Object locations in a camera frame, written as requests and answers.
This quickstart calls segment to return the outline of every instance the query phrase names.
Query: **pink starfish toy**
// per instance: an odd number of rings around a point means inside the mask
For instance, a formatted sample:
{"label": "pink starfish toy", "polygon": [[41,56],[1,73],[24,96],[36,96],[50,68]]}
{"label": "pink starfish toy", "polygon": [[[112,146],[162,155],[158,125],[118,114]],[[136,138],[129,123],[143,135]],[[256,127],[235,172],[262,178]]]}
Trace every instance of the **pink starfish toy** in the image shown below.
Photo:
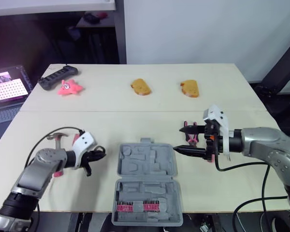
{"label": "pink starfish toy", "polygon": [[82,89],[83,87],[75,83],[74,80],[69,80],[69,81],[62,80],[61,88],[59,89],[57,94],[60,94],[60,95],[68,95],[70,93],[77,94]]}

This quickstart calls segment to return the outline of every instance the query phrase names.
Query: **white wall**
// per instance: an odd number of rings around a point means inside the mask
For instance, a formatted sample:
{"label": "white wall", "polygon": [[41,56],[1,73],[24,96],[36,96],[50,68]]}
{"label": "white wall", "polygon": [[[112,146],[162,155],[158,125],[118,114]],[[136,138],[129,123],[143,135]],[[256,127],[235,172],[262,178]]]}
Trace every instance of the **white wall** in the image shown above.
{"label": "white wall", "polygon": [[290,46],[290,0],[125,0],[128,64],[235,63],[262,80]]}

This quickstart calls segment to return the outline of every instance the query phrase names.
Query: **black power strip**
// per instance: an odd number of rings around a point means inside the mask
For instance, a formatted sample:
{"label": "black power strip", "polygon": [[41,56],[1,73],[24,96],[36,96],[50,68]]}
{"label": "black power strip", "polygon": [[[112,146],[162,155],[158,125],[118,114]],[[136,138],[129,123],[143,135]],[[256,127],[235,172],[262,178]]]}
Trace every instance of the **black power strip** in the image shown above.
{"label": "black power strip", "polygon": [[66,65],[59,71],[54,72],[53,74],[50,74],[47,77],[40,78],[38,80],[38,83],[43,89],[51,90],[53,85],[56,84],[57,82],[63,80],[64,78],[68,76],[77,75],[77,74],[78,74],[77,68]]}

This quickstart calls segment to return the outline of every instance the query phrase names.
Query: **laptop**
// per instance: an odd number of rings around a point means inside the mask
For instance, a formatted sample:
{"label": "laptop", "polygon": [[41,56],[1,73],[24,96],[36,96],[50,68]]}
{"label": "laptop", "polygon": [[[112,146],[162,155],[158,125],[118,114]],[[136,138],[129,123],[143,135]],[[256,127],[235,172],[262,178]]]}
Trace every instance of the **laptop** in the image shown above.
{"label": "laptop", "polygon": [[32,89],[22,65],[0,69],[0,138]]}

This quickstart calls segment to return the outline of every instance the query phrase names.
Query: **laptop keyboard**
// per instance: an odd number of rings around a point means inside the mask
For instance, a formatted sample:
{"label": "laptop keyboard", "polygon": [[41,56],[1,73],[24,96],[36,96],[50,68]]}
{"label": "laptop keyboard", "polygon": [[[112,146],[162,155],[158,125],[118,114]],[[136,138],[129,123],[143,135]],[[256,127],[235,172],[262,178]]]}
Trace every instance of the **laptop keyboard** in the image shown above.
{"label": "laptop keyboard", "polygon": [[20,107],[10,108],[0,111],[0,123],[12,121],[15,115],[18,113]]}

